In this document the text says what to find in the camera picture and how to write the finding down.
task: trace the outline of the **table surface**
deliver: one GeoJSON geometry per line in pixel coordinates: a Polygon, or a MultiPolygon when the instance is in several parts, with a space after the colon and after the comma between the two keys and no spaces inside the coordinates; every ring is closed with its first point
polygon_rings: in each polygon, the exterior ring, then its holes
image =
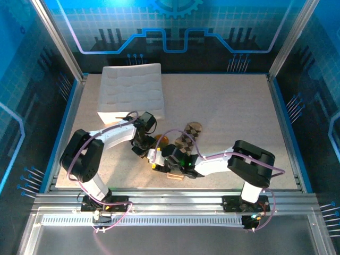
{"type": "MultiPolygon", "coordinates": [[[[99,130],[104,125],[97,114],[100,74],[90,74],[73,124],[77,129],[99,130]]],[[[202,154],[223,151],[236,140],[245,140],[276,156],[275,166],[286,174],[273,178],[274,189],[296,189],[295,179],[265,75],[163,74],[165,120],[158,121],[156,134],[169,129],[184,129],[192,121],[202,124],[198,139],[202,154]]],[[[179,137],[170,133],[170,142],[179,137]]],[[[194,188],[241,189],[243,180],[233,174],[215,173],[203,178],[173,180],[153,171],[126,142],[103,153],[99,175],[110,188],[194,188]]],[[[61,169],[57,187],[77,184],[66,179],[61,169]]]]}

